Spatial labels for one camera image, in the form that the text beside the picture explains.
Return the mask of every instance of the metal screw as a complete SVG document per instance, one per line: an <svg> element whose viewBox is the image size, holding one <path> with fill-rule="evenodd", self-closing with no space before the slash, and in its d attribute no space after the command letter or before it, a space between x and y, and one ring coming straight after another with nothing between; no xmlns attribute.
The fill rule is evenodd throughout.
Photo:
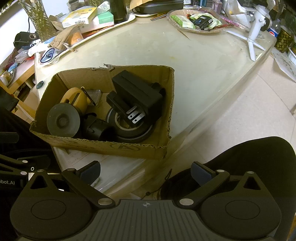
<svg viewBox="0 0 296 241"><path fill-rule="evenodd" d="M194 201L192 199L190 199L190 198L183 198L179 202L183 206L190 206L190 205L192 205L194 203Z"/></svg>
<svg viewBox="0 0 296 241"><path fill-rule="evenodd" d="M110 198L101 198L98 200L98 204L104 205L104 206L110 205L111 203L112 203L112 199Z"/></svg>

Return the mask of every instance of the white table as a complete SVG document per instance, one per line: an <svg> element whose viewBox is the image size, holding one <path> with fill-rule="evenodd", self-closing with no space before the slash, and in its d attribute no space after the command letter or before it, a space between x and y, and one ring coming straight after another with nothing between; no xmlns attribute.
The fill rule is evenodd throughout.
<svg viewBox="0 0 296 241"><path fill-rule="evenodd" d="M189 145L199 133L225 111L244 89L274 46L276 39L268 32L258 43L266 51L255 49L251 61L246 43L226 32L218 34L180 33L166 18L151 22L136 18L133 22L106 32L66 53L58 63L36 68L42 97L51 77L63 70L112 65L166 65L175 70L175 97L168 156ZM104 156L94 153L54 148L62 168L99 160L102 165L98 190L118 198L150 179L162 161Z"/></svg>

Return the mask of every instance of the chopsticks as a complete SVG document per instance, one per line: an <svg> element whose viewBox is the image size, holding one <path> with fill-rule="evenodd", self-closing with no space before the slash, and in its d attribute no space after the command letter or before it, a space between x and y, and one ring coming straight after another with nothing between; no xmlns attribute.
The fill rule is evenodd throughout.
<svg viewBox="0 0 296 241"><path fill-rule="evenodd" d="M151 18L150 20L151 21L154 21L154 20L157 20L157 19L160 19L160 18L163 18L163 17L165 17L167 15L167 13L165 12L165 13L158 13L157 15L156 15L156 17L154 17L154 18Z"/></svg>

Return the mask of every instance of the yellow box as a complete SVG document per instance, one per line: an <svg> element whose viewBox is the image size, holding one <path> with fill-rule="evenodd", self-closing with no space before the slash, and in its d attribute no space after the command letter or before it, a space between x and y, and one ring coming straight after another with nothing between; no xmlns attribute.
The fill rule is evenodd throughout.
<svg viewBox="0 0 296 241"><path fill-rule="evenodd" d="M98 9L96 7L77 9L69 14L62 22L63 28L70 27L78 23L89 24L91 20L97 16Z"/></svg>

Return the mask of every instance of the white wall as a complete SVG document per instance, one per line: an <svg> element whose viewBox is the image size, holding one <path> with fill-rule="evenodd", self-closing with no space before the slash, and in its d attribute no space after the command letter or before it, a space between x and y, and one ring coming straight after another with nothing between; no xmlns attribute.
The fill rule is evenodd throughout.
<svg viewBox="0 0 296 241"><path fill-rule="evenodd" d="M68 0L43 0L47 16L59 13L68 13ZM13 51L15 35L21 31L28 31L28 15L21 5L15 4L0 16L0 63L2 63ZM30 21L30 32L36 30Z"/></svg>

